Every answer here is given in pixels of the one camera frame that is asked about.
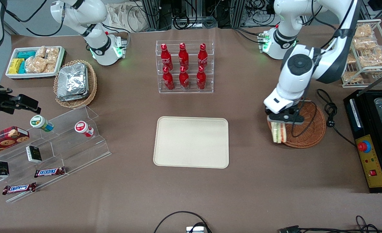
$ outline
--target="small black box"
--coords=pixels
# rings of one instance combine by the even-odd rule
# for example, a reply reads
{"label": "small black box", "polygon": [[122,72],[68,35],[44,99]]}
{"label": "small black box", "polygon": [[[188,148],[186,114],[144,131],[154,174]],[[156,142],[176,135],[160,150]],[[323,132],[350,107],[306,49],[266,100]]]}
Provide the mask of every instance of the small black box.
{"label": "small black box", "polygon": [[27,146],[27,158],[30,162],[41,162],[41,154],[38,147],[35,146]]}
{"label": "small black box", "polygon": [[9,176],[8,163],[0,161],[0,178],[6,178]]}

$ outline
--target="round wicker tray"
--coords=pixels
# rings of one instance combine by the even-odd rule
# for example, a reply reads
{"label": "round wicker tray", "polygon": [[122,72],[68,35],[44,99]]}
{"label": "round wicker tray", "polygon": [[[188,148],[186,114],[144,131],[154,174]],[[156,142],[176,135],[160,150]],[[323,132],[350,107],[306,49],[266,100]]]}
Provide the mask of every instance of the round wicker tray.
{"label": "round wicker tray", "polygon": [[293,127],[293,135],[296,136],[300,134],[307,127],[315,113],[315,109],[317,109],[317,111],[313,122],[311,123],[310,127],[299,137],[294,138],[291,134],[292,124],[286,124],[287,140],[284,144],[294,148],[304,149],[312,147],[322,140],[326,132],[326,119],[322,110],[317,106],[315,107],[312,102],[305,102],[305,105],[303,105],[300,114],[305,118],[305,122],[301,125],[295,125]]}
{"label": "round wicker tray", "polygon": [[[96,74],[95,74],[95,71],[93,70],[92,66],[89,64],[89,62],[83,61],[83,60],[75,60],[75,61],[71,61],[69,63],[66,63],[65,65],[63,65],[63,67],[74,65],[74,64],[79,63],[79,62],[83,63],[87,66],[87,75],[88,75],[88,79],[89,79],[89,92],[90,92],[90,94],[86,99],[76,99],[76,100],[71,100],[68,102],[61,101],[58,98],[56,98],[56,102],[58,102],[63,107],[75,109],[75,108],[78,108],[82,105],[88,105],[88,104],[90,104],[90,102],[92,102],[93,98],[96,95],[96,91],[97,91]],[[58,83],[58,74],[56,74],[56,77],[54,78],[54,86],[53,86],[53,91],[54,91],[54,94],[56,94],[56,96],[57,96],[57,83]]]}

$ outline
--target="red emergency stop button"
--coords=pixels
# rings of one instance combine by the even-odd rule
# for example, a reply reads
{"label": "red emergency stop button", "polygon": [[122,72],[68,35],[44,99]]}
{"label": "red emergency stop button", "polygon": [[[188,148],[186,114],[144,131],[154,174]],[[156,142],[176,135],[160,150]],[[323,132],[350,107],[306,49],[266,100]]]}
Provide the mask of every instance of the red emergency stop button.
{"label": "red emergency stop button", "polygon": [[358,150],[362,151],[364,153],[368,153],[371,151],[371,144],[367,140],[364,140],[364,141],[358,143],[357,146],[358,146]]}

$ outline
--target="snickers bar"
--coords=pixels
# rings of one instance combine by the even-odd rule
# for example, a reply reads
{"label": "snickers bar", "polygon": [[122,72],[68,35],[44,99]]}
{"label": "snickers bar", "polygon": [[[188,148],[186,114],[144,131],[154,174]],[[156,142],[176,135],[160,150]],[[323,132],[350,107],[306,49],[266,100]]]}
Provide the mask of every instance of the snickers bar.
{"label": "snickers bar", "polygon": [[34,178],[37,178],[39,176],[61,175],[65,173],[66,173],[65,167],[36,170],[36,174],[34,175]]}
{"label": "snickers bar", "polygon": [[31,191],[34,192],[36,190],[36,183],[27,184],[27,185],[19,185],[19,186],[6,186],[3,190],[3,195],[12,194],[16,192],[26,192]]}

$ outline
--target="clear acrylic stand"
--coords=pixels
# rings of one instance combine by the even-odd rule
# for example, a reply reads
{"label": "clear acrylic stand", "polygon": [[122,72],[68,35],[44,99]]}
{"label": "clear acrylic stand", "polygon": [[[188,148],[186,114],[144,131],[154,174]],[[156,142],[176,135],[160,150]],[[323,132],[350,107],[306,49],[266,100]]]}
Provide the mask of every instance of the clear acrylic stand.
{"label": "clear acrylic stand", "polygon": [[[111,155],[105,139],[99,135],[93,119],[98,115],[89,107],[82,106],[50,120],[54,124],[51,132],[38,128],[28,130],[30,139],[0,152],[0,161],[8,162],[9,176],[0,179],[0,195],[6,185],[25,185],[36,182],[36,192],[67,177],[98,160]],[[95,133],[86,137],[74,130],[78,121],[85,121]],[[42,162],[33,163],[27,159],[26,147],[32,145],[40,149]],[[66,173],[60,176],[34,178],[36,170],[65,167]],[[32,192],[8,194],[6,202],[16,202]]]}
{"label": "clear acrylic stand", "polygon": [[[182,90],[179,83],[179,44],[185,43],[189,55],[189,84],[188,90]],[[207,76],[206,88],[198,90],[197,88],[197,73],[198,73],[198,53],[200,52],[200,44],[206,44],[208,54],[207,67],[205,73]],[[163,62],[161,60],[161,44],[166,44],[169,53],[171,54],[172,64],[174,65],[171,71],[174,78],[175,88],[169,90],[166,88],[163,79]],[[213,40],[183,40],[183,41],[157,41],[156,48],[157,75],[158,75],[158,90],[161,94],[185,94],[185,93],[213,93],[214,92],[214,41]]]}

